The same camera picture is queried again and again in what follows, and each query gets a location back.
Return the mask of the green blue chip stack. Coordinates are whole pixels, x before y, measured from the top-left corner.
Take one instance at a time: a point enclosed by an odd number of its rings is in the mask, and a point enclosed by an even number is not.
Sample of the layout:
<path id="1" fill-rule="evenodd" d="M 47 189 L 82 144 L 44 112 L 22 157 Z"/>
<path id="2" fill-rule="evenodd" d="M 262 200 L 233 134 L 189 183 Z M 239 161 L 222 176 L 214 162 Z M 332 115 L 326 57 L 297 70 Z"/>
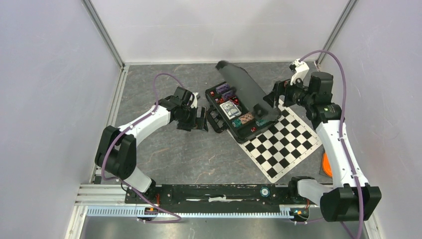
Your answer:
<path id="1" fill-rule="evenodd" d="M 266 120 L 266 119 L 257 119 L 256 120 L 256 125 L 258 126 L 258 127 L 264 127 L 265 125 L 267 125 L 269 123 L 269 121 L 268 120 Z"/>

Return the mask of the pink chip stack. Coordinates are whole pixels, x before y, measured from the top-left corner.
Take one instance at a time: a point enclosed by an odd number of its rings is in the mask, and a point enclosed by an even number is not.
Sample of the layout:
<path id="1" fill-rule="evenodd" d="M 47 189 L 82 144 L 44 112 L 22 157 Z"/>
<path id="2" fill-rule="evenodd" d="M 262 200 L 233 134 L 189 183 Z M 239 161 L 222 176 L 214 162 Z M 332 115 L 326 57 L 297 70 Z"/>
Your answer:
<path id="1" fill-rule="evenodd" d="M 253 120 L 254 116 L 251 112 L 248 112 L 248 113 L 240 116 L 238 119 L 240 120 L 241 124 L 246 124 L 247 122 Z"/>

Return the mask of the black poker set case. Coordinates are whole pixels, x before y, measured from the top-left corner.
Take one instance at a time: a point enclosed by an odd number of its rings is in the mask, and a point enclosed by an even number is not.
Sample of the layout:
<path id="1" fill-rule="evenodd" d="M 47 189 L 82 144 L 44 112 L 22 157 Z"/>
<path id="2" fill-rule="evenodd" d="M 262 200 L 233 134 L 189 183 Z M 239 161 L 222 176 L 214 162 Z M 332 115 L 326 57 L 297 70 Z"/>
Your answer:
<path id="1" fill-rule="evenodd" d="M 271 107 L 263 100 L 263 97 L 267 94 L 244 68 L 225 60 L 219 61 L 215 68 L 223 77 L 223 82 L 207 89 L 205 96 L 210 105 L 207 110 L 207 120 L 216 133 L 226 130 L 230 132 L 236 142 L 244 143 L 264 133 L 269 127 L 278 122 L 282 114 L 281 110 L 279 107 Z M 241 116 L 248 112 L 251 112 L 254 116 L 253 120 L 242 124 L 238 128 L 234 128 L 231 122 L 240 116 L 234 119 L 228 119 L 219 107 L 225 101 L 221 98 L 220 94 L 215 92 L 215 88 L 224 83 L 229 84 L 229 91 L 233 90 L 234 96 L 238 97 L 240 104 L 237 106 L 242 112 Z M 268 120 L 269 123 L 264 127 L 258 127 L 256 120 L 260 119 Z M 252 127 L 256 127 L 255 132 L 251 131 Z"/>

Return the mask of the purple chip stack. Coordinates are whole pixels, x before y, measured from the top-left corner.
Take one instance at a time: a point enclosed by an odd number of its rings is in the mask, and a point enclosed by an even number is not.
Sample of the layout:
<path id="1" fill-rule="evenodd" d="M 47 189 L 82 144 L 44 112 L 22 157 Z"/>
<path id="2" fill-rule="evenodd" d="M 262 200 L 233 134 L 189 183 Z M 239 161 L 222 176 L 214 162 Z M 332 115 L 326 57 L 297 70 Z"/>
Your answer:
<path id="1" fill-rule="evenodd" d="M 233 96 L 234 96 L 234 91 L 233 90 L 230 90 L 230 91 L 227 91 L 227 92 L 223 93 L 221 95 L 221 98 L 226 102 L 226 101 L 228 101 Z"/>
<path id="2" fill-rule="evenodd" d="M 215 88 L 215 92 L 216 92 L 217 94 L 222 95 L 223 93 L 225 93 L 225 92 L 229 91 L 229 89 L 230 89 L 230 85 L 229 85 L 229 84 L 227 84 L 227 83 L 224 83 L 224 84 L 221 84 L 221 85 L 217 86 L 217 87 Z"/>

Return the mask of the red triangular card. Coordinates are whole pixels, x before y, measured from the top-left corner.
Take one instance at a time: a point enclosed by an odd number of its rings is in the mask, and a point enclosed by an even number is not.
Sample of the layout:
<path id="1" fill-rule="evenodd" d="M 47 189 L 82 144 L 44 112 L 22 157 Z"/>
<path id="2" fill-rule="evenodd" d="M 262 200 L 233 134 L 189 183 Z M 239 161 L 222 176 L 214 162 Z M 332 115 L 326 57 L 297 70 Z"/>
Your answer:
<path id="1" fill-rule="evenodd" d="M 229 100 L 234 103 L 235 105 L 239 105 L 240 101 L 237 96 L 230 97 Z"/>

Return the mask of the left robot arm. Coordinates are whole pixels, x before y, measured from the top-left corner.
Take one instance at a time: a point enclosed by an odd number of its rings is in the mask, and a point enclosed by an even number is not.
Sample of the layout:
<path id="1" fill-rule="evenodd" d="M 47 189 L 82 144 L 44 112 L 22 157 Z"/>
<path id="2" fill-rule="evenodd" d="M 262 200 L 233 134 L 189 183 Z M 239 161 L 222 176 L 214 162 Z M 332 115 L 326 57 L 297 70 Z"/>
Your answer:
<path id="1" fill-rule="evenodd" d="M 159 99 L 145 114 L 119 127 L 107 126 L 100 139 L 95 164 L 137 191 L 145 203 L 156 198 L 154 180 L 136 165 L 137 147 L 153 132 L 172 122 L 177 129 L 208 131 L 206 107 L 198 107 L 198 93 L 177 87 L 174 94 Z"/>

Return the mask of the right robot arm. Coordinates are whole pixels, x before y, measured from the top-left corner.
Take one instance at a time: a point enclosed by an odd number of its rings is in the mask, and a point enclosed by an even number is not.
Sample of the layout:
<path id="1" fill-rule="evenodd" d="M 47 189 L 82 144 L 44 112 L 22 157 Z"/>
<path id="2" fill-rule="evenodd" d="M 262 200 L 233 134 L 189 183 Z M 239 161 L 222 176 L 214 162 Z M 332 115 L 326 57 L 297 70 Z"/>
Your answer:
<path id="1" fill-rule="evenodd" d="M 328 187 L 306 176 L 293 177 L 287 190 L 293 203 L 304 199 L 319 206 L 327 222 L 366 221 L 382 198 L 378 186 L 371 186 L 363 175 L 347 138 L 344 114 L 332 100 L 333 75 L 313 72 L 308 86 L 301 79 L 277 81 L 266 101 L 283 97 L 283 107 L 306 109 L 306 116 L 323 144 L 332 171 Z"/>

